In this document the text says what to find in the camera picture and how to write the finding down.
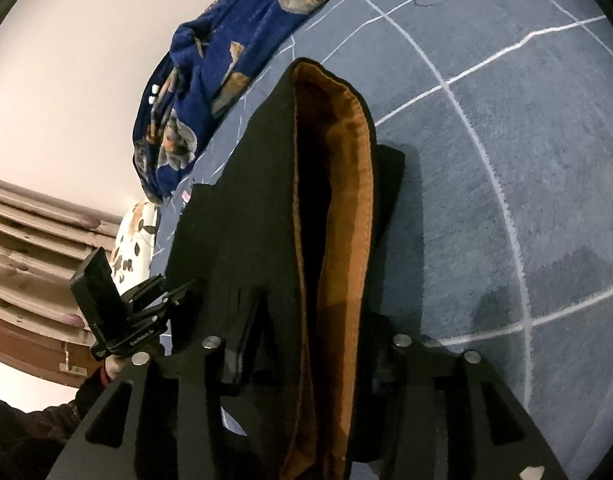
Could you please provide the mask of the person's left hand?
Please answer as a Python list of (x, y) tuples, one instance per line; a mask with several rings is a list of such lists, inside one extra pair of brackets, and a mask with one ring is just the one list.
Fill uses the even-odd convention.
[(124, 366), (131, 362), (130, 358), (120, 358), (120, 356), (108, 356), (100, 368), (100, 380), (105, 388), (121, 374)]

